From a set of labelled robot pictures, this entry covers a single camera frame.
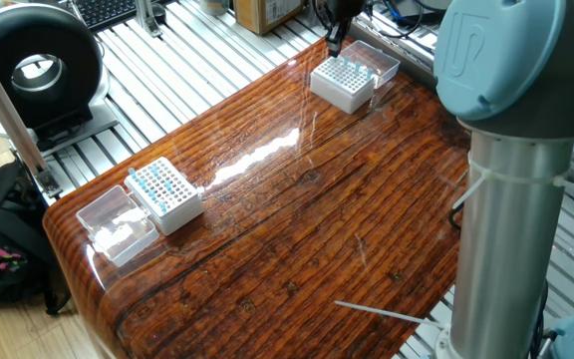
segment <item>wooden floor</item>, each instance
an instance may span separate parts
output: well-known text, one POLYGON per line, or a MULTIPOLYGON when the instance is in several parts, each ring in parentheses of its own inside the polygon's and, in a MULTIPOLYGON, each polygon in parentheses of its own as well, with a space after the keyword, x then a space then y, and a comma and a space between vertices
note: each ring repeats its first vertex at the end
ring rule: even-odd
MULTIPOLYGON (((8 142, 0 138, 0 166, 12 161, 8 142)), ((0 306, 0 359, 97 358, 72 301, 56 318, 45 309, 41 296, 0 306)))

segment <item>clear plastic container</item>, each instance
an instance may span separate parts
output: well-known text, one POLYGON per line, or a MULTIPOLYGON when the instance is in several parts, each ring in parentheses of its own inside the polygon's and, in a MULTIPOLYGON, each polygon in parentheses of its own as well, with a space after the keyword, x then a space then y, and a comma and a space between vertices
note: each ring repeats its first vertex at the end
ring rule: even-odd
POLYGON ((338 56, 341 60, 349 57, 349 61, 362 64, 363 69, 373 70, 375 88, 385 85, 398 73, 400 61, 383 53, 382 50, 367 45, 362 41, 356 41, 349 45, 338 56))
POLYGON ((77 219, 90 233, 96 251, 117 266, 124 265, 158 238, 147 213, 120 185, 79 210, 77 219))

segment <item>cardboard box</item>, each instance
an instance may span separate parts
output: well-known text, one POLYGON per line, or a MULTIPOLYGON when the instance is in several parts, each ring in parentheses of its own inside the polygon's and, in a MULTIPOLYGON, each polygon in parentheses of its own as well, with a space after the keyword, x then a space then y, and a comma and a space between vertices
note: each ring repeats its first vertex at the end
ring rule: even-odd
POLYGON ((302 8, 303 0, 234 0, 236 22, 260 35, 298 14, 302 8))

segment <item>glossy wooden tabletop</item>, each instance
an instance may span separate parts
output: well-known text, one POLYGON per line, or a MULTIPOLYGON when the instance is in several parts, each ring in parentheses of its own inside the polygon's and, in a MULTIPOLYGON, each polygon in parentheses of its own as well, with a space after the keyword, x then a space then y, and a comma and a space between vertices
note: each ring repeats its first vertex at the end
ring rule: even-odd
POLYGON ((467 136, 399 73, 348 116, 309 91, 319 42, 52 205, 74 299, 119 358, 391 358, 453 284, 467 136), (204 214, 116 267, 76 212, 164 156, 204 214))

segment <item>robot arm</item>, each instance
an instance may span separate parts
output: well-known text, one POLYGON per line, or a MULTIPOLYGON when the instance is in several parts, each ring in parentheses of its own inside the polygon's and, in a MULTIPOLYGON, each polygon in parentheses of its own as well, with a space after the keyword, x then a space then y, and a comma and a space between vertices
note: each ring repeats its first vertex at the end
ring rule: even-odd
POLYGON ((338 57, 352 19, 363 12, 365 4, 365 0, 325 0, 325 12, 331 23, 325 37, 330 56, 338 57))
POLYGON ((437 358, 540 357, 574 144, 574 1, 453 0, 433 72, 472 132, 453 317, 437 358))

